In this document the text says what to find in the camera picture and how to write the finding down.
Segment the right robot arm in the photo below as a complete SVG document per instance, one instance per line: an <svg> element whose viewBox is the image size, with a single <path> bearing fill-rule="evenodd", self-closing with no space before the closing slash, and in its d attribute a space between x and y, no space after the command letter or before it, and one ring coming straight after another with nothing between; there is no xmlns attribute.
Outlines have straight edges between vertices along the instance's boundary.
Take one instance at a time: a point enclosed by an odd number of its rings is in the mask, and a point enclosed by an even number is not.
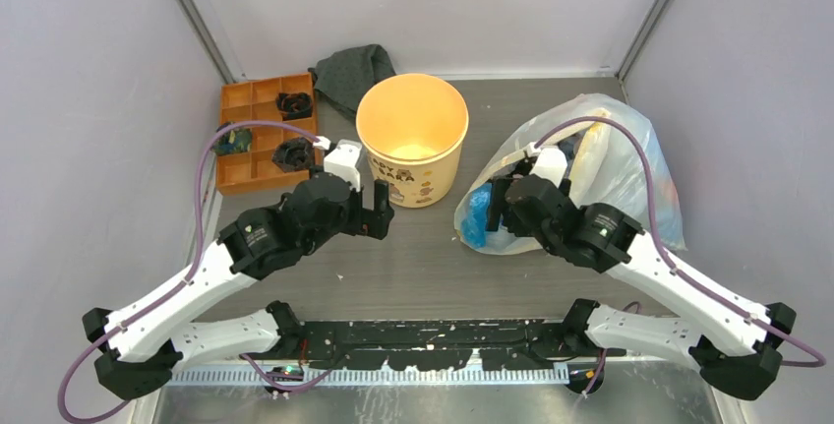
<svg viewBox="0 0 834 424"><path fill-rule="evenodd" d="M672 318L627 313L579 298L563 320L562 343L574 355L593 348L628 349L696 371L710 386L738 399L759 398L783 365L778 348L796 320L783 303L761 305L718 285L682 261L666 264L649 232L619 209L578 207L561 185L530 174L494 183L487 207L490 231L506 224L550 255L626 283L674 312ZM743 309L777 332L738 314Z"/></svg>

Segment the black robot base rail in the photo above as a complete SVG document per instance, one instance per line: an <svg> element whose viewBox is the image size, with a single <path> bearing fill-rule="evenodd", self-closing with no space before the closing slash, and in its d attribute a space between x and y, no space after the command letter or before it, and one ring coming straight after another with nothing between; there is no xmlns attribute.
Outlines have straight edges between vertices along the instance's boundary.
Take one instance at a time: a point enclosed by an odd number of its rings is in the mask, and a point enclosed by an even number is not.
<svg viewBox="0 0 834 424"><path fill-rule="evenodd" d="M544 370L601 350L559 321L458 319L300 321L275 301L278 343L250 358L288 360L318 370L458 371L479 361L486 371Z"/></svg>

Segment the blue trash bag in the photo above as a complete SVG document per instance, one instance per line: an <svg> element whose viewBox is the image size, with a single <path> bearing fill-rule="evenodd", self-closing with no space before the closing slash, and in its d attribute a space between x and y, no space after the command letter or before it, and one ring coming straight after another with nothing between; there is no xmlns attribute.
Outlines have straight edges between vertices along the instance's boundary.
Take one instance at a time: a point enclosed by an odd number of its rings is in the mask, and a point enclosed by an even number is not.
<svg viewBox="0 0 834 424"><path fill-rule="evenodd" d="M460 232L462 240L473 249L484 248L487 244L487 211L491 194L492 184L487 182L469 193L464 200Z"/></svg>

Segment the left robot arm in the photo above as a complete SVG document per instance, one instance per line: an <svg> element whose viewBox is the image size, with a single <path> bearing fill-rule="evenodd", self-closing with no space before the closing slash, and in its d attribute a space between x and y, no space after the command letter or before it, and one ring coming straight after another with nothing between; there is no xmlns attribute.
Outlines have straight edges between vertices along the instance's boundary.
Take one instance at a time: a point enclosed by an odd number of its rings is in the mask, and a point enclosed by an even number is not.
<svg viewBox="0 0 834 424"><path fill-rule="evenodd" d="M274 301L232 320L196 319L226 297L295 266L338 234L384 239L393 216L387 181L375 181L374 203L366 208L360 190L324 171L279 203L241 213L197 261L153 292L122 309L93 308L84 315L85 332L101 353L94 361L99 383L130 400L215 359L264 352L293 357L302 327L286 303Z"/></svg>

